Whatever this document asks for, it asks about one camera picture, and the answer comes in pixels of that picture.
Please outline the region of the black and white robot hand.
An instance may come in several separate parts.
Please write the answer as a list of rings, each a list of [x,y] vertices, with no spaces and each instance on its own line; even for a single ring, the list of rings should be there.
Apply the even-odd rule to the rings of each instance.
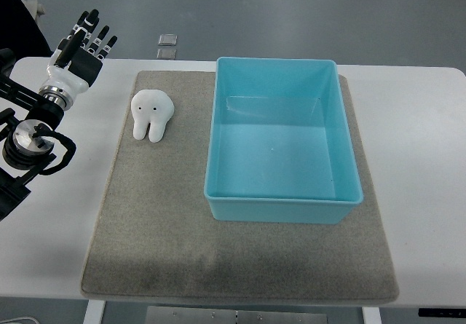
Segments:
[[[117,42],[108,37],[109,27],[96,31],[99,11],[84,11],[70,33],[63,38],[47,66],[47,80],[40,88],[42,95],[55,93],[75,98],[88,91],[103,67],[103,61]]]

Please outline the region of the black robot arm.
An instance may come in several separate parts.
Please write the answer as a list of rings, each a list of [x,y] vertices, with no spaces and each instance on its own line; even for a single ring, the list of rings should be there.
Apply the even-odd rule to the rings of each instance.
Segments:
[[[1,219],[5,219],[31,193],[27,184],[38,175],[52,175],[62,170],[76,153],[76,144],[56,131],[72,99],[55,86],[45,86],[35,93],[10,79],[16,62],[14,52],[1,50],[1,98],[25,109],[19,120],[15,110],[1,112],[1,155],[4,161],[23,175],[13,177],[1,169]]]

